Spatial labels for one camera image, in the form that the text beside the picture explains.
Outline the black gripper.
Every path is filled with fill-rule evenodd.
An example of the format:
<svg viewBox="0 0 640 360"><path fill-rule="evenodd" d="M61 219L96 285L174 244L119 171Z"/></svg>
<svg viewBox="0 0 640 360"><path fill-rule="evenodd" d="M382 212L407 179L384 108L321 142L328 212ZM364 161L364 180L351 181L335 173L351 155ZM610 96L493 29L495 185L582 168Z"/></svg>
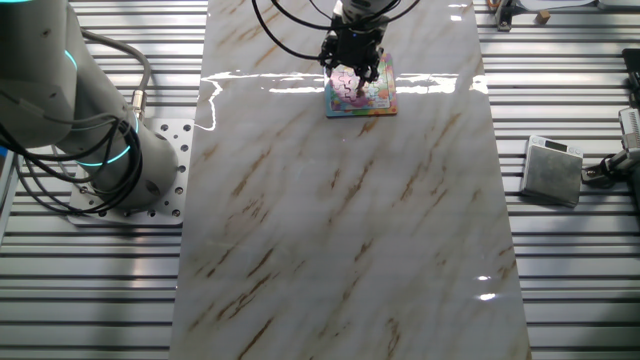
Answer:
<svg viewBox="0 0 640 360"><path fill-rule="evenodd" d="M365 82L373 83L380 76L379 67L384 59L380 44L384 34L384 28L371 31L341 29L329 33L329 66L343 65L354 69L356 97L363 95Z"/></svg>

